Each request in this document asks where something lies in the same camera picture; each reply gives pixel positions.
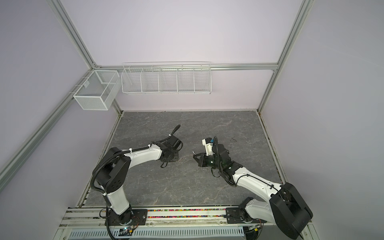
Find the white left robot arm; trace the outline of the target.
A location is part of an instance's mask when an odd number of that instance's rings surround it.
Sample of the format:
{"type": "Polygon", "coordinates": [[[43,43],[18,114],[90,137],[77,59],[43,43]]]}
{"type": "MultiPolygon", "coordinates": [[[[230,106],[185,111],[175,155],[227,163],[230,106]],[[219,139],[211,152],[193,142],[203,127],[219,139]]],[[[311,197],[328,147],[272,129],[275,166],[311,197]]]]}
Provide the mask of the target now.
{"type": "Polygon", "coordinates": [[[130,224],[134,214],[124,191],[129,170],[150,161],[160,161],[161,168],[165,168],[169,162],[179,160],[179,151],[183,145],[177,137],[168,136],[141,148],[110,148],[94,168],[90,181],[91,189],[102,194],[107,211],[112,211],[111,214],[106,213],[106,219],[115,218],[118,225],[130,224]]]}

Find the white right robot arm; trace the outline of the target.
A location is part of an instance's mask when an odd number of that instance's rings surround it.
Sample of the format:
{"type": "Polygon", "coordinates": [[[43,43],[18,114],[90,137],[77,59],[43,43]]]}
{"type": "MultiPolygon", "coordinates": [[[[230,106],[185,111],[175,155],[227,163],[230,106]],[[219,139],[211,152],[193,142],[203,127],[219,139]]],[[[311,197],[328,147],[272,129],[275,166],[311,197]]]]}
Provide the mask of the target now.
{"type": "Polygon", "coordinates": [[[218,170],[230,186],[243,187],[262,201],[246,198],[240,205],[240,221],[260,219],[277,225],[288,238],[296,240],[313,218],[313,213],[296,187],[290,183],[279,184],[266,180],[233,161],[224,145],[216,139],[202,141],[205,152],[194,154],[199,167],[218,170]]]}

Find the white mesh box basket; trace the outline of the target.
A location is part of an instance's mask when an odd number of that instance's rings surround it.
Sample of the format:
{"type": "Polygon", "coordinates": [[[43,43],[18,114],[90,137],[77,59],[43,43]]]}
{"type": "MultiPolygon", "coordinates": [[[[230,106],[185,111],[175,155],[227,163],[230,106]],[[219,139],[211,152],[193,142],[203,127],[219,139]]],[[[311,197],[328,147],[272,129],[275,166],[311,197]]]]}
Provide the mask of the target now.
{"type": "Polygon", "coordinates": [[[94,70],[74,93],[83,110],[107,111],[122,86],[118,71],[94,70]]]}

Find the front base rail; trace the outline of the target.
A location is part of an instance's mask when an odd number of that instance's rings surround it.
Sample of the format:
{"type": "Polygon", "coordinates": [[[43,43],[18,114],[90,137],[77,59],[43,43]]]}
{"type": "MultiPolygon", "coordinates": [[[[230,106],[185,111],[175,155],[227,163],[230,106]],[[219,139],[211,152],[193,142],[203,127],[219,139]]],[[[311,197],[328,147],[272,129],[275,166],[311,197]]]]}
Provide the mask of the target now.
{"type": "Polygon", "coordinates": [[[55,240],[287,240],[263,215],[245,219],[238,206],[133,208],[119,225],[105,208],[68,209],[55,240]]]}

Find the aluminium frame rails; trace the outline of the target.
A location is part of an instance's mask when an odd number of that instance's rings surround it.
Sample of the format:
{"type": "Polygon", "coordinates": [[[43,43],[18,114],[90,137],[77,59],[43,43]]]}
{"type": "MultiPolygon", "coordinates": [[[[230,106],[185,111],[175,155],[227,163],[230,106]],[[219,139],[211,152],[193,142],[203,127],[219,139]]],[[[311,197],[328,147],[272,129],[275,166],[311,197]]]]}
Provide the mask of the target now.
{"type": "MultiPolygon", "coordinates": [[[[192,70],[200,69],[202,67],[210,68],[212,71],[235,71],[235,70],[272,70],[274,71],[273,76],[268,83],[267,90],[264,93],[259,110],[261,110],[267,97],[270,94],[272,84],[274,83],[277,71],[283,67],[284,61],[288,57],[291,48],[299,35],[304,21],[312,8],[313,1],[302,1],[299,8],[299,12],[295,18],[294,25],[290,31],[289,37],[283,48],[282,54],[276,63],[244,63],[244,64],[210,64],[208,62],[162,62],[157,65],[150,65],[144,63],[141,65],[142,68],[148,69],[160,69],[160,70],[192,70]]],[[[48,1],[48,6],[61,23],[62,27],[69,35],[70,40],[73,42],[80,55],[86,61],[86,64],[90,69],[84,74],[79,82],[73,87],[70,93],[62,100],[60,104],[48,115],[48,117],[42,122],[42,124],[23,142],[19,150],[10,158],[7,164],[1,169],[1,190],[11,182],[12,178],[17,174],[21,167],[25,164],[28,158],[41,144],[44,138],[50,133],[52,128],[60,120],[60,118],[66,113],[68,108],[74,103],[74,95],[77,90],[81,88],[81,84],[85,83],[86,78],[96,71],[112,71],[112,70],[124,70],[128,68],[128,64],[123,64],[121,67],[118,66],[98,66],[91,58],[85,44],[83,43],[80,35],[74,27],[71,19],[64,9],[61,1],[48,1]]]]}

